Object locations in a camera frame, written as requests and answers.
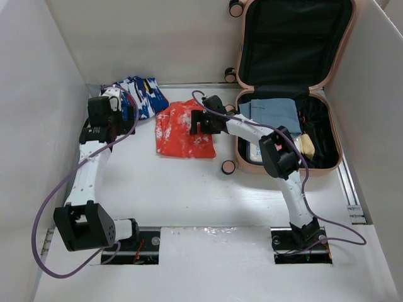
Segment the red white patterned garment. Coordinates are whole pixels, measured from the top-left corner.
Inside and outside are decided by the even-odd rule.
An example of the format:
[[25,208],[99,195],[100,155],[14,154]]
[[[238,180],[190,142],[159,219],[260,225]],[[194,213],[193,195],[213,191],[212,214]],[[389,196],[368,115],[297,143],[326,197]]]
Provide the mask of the red white patterned garment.
[[167,157],[213,159],[211,135],[190,133],[191,112],[201,107],[194,99],[171,103],[156,116],[156,151]]

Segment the blue white patterned garment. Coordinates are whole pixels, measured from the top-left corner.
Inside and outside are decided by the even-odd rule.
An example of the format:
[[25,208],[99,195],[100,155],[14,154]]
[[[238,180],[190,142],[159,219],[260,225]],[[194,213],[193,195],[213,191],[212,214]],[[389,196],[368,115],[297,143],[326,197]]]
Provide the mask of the blue white patterned garment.
[[132,100],[139,109],[139,119],[149,119],[169,106],[169,101],[163,95],[155,78],[141,78],[138,76],[127,77],[126,79],[105,85],[101,88],[99,95],[110,87],[120,90],[122,110],[124,107],[133,106]]

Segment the white first aid tin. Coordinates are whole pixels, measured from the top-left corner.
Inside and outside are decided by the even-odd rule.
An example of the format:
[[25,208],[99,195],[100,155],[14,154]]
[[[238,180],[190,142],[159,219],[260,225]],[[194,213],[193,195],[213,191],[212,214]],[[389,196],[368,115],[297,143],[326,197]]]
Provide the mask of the white first aid tin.
[[253,144],[248,142],[247,143],[247,161],[251,164],[255,164],[255,165],[262,165],[263,161],[262,161],[262,156],[261,156],[261,151],[260,148]]

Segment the blue denim shorts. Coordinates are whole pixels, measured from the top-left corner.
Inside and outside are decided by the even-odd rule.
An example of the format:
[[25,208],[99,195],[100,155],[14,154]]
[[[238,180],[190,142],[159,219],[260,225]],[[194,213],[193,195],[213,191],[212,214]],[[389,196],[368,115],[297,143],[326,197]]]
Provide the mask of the blue denim shorts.
[[242,115],[256,123],[284,126],[293,138],[302,134],[295,101],[289,98],[252,99],[238,105]]

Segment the large cream cosmetic tube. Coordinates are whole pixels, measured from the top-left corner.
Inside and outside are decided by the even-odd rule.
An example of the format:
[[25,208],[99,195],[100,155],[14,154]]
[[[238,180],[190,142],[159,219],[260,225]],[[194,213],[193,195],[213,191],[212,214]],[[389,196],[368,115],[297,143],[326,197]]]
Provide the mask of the large cream cosmetic tube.
[[315,147],[307,133],[300,136],[299,144],[301,154],[304,154],[309,160],[312,160],[315,155]]

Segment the pink hard-shell suitcase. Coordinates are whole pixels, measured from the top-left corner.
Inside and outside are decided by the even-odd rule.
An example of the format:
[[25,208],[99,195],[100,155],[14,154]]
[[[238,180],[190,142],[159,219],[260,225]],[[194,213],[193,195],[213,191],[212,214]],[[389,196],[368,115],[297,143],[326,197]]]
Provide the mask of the pink hard-shell suitcase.
[[242,19],[239,57],[224,79],[241,92],[236,105],[254,99],[295,101],[302,131],[314,154],[313,176],[338,167],[343,152],[329,102],[331,82],[353,29],[356,1],[230,1],[229,14]]

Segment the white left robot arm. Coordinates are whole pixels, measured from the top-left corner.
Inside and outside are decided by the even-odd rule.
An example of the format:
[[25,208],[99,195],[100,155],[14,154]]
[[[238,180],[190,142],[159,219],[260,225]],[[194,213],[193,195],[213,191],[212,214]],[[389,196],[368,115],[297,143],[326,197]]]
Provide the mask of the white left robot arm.
[[70,252],[107,248],[117,241],[126,249],[140,243],[133,218],[114,220],[101,205],[101,186],[113,146],[135,131],[138,108],[123,107],[117,96],[88,100],[88,118],[79,136],[80,167],[65,204],[54,210],[54,222]]

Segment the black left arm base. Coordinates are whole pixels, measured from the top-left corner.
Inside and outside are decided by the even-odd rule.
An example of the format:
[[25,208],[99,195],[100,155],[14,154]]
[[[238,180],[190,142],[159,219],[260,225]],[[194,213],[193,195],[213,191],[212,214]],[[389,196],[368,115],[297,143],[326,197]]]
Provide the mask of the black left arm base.
[[101,253],[101,263],[105,265],[158,265],[159,247],[161,242],[160,228],[141,228],[140,241],[122,240],[120,250],[114,258],[117,246],[104,249]]

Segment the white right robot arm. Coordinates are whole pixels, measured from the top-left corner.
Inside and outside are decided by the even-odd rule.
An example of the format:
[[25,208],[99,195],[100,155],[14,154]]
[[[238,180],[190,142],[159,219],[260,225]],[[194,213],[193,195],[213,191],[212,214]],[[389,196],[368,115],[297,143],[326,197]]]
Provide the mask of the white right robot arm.
[[191,111],[190,133],[227,133],[259,147],[266,173],[277,181],[285,199],[291,227],[291,240],[300,248],[319,235],[318,218],[309,210],[300,179],[301,153],[284,127],[258,124],[236,110],[227,111],[214,95],[197,102],[201,109]]

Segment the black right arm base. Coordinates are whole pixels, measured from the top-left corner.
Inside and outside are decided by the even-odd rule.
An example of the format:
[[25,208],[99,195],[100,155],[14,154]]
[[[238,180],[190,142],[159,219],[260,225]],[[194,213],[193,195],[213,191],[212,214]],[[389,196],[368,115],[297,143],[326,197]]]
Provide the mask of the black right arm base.
[[299,245],[290,227],[271,228],[271,246],[275,264],[332,264],[332,255],[323,227],[317,235]]

